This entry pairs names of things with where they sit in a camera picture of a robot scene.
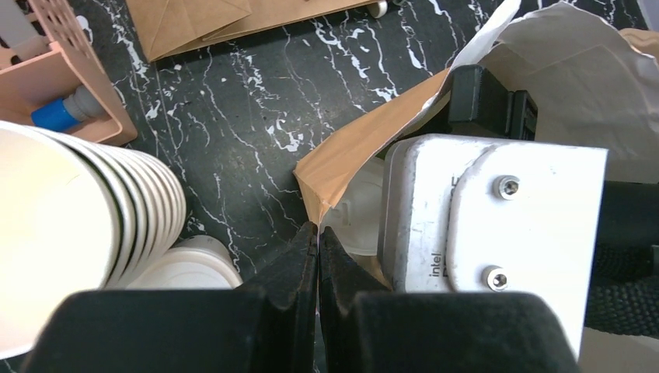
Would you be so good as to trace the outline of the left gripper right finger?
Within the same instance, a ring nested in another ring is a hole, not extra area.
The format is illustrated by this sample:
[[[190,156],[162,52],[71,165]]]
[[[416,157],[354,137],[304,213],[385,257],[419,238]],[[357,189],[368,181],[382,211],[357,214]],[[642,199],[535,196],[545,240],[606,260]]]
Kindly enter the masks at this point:
[[[523,293],[395,293],[319,237],[319,312],[331,372],[576,372],[548,305]]]

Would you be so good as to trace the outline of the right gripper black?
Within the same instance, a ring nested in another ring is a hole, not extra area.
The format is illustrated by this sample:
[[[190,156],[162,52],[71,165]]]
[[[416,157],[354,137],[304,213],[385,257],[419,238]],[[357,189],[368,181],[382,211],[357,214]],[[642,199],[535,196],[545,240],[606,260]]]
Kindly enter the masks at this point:
[[[533,141],[538,108],[526,90],[511,91],[486,68],[457,68],[451,97],[423,134],[463,134]],[[606,333],[658,335],[658,185],[603,186],[585,325]]]

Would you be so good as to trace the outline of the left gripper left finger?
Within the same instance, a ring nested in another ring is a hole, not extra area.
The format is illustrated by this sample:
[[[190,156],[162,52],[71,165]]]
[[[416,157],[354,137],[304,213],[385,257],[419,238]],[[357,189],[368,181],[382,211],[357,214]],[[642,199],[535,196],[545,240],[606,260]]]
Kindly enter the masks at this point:
[[[310,372],[317,226],[233,290],[84,291],[56,309],[24,372]]]

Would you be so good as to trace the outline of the stack of paper cups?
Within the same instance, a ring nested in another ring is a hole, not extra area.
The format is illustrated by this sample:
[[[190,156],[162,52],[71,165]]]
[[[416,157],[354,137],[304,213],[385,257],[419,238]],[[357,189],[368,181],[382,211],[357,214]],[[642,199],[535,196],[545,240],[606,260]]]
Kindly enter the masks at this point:
[[[31,350],[69,295],[128,286],[186,217],[183,187],[156,157],[2,122],[2,358]]]

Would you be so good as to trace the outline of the tan paper bag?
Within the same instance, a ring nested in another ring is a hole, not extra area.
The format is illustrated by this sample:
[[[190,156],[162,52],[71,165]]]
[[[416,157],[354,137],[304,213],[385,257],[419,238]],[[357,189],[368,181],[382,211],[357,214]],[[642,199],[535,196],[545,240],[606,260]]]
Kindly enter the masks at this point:
[[[309,219],[378,229],[400,292],[584,293],[658,243],[657,35],[503,2],[452,66],[295,167]],[[641,256],[647,263],[640,264]]]

